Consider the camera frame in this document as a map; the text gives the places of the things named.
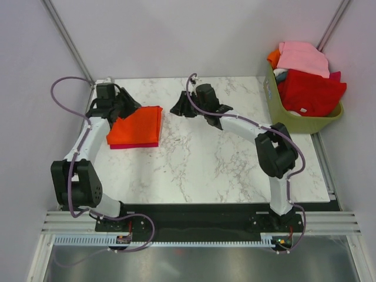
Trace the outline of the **orange t shirt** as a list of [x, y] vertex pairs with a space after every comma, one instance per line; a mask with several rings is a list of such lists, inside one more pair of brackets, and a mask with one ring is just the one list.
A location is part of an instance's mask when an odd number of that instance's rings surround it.
[[147, 106], [118, 118], [106, 137], [108, 145], [159, 143], [162, 111], [160, 106]]

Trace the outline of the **magenta t shirt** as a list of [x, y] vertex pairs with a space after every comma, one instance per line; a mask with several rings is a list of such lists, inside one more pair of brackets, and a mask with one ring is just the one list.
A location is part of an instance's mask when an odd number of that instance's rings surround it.
[[158, 147], [158, 143], [139, 143], [139, 144], [119, 144], [119, 145], [109, 145], [112, 150], [120, 149], [134, 149], [134, 148], [151, 148]]

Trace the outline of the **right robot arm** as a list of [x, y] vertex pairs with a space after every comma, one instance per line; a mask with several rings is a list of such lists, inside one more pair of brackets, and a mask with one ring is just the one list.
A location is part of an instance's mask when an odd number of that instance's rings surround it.
[[239, 116], [231, 106], [219, 102], [214, 88], [208, 83], [196, 86], [192, 92], [183, 90], [170, 113], [186, 118], [201, 115], [210, 126], [252, 142], [256, 146], [259, 166], [269, 178], [270, 227], [283, 231], [290, 225], [294, 212], [288, 175], [295, 167], [298, 152], [288, 141], [290, 134], [282, 123], [260, 125]]

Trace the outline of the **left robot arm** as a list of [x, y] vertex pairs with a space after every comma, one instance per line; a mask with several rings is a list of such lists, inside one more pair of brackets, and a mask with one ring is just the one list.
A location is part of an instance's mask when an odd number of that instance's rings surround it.
[[129, 217], [121, 212], [122, 203], [103, 191], [93, 162], [114, 123], [129, 117], [141, 105], [115, 83], [97, 84], [95, 90], [96, 98], [82, 116], [85, 125], [73, 148], [62, 160], [51, 164], [52, 181], [58, 203], [67, 207], [74, 218], [92, 212], [109, 218], [109, 225], [122, 231]]

